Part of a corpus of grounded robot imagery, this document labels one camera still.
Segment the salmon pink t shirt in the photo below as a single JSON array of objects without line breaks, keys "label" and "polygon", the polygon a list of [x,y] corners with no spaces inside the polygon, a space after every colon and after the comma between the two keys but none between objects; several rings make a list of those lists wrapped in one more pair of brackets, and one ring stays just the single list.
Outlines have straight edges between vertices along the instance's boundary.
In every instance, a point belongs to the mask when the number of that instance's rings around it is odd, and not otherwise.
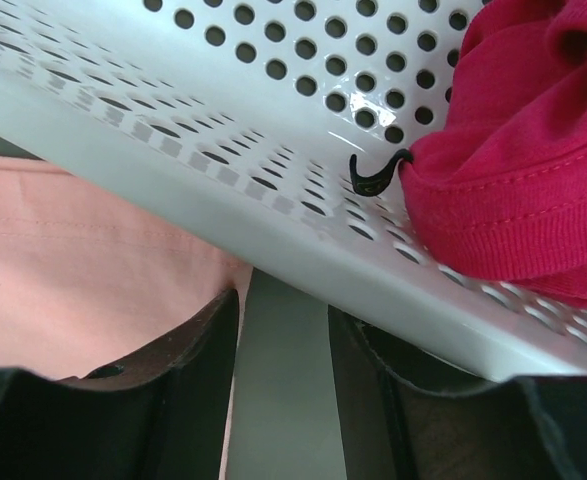
[{"label": "salmon pink t shirt", "polygon": [[83,378],[179,327],[249,265],[41,160],[0,157],[0,368]]}]

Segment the white perforated laundry basket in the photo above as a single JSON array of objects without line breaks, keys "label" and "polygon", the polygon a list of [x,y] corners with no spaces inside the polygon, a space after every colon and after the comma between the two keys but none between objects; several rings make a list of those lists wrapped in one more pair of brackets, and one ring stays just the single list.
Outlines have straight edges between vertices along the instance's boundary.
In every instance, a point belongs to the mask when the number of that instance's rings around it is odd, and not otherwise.
[{"label": "white perforated laundry basket", "polygon": [[472,280],[398,185],[479,1],[0,1],[0,137],[479,376],[587,375],[587,311]]}]

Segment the crimson t shirt in basket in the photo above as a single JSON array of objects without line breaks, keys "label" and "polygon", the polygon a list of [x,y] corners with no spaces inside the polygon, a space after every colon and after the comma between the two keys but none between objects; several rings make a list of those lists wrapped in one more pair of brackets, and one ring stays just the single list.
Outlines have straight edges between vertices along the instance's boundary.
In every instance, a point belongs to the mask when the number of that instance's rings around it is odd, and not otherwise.
[{"label": "crimson t shirt in basket", "polygon": [[587,308],[587,1],[493,1],[399,173],[431,256]]}]

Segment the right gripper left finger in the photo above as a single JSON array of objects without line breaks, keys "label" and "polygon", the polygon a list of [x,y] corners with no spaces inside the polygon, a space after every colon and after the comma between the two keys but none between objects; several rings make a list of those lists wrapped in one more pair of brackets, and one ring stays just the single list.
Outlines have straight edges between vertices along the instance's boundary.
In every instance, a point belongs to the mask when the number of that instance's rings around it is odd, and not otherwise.
[{"label": "right gripper left finger", "polygon": [[83,378],[0,368],[0,479],[214,479],[239,331],[228,290]]}]

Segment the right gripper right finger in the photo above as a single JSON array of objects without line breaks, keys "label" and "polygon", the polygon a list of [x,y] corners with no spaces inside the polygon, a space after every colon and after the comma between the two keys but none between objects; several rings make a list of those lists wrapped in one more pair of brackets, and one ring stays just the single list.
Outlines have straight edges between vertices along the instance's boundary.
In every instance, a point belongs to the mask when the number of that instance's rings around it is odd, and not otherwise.
[{"label": "right gripper right finger", "polygon": [[587,377],[492,382],[336,308],[329,340],[351,479],[587,479]]}]

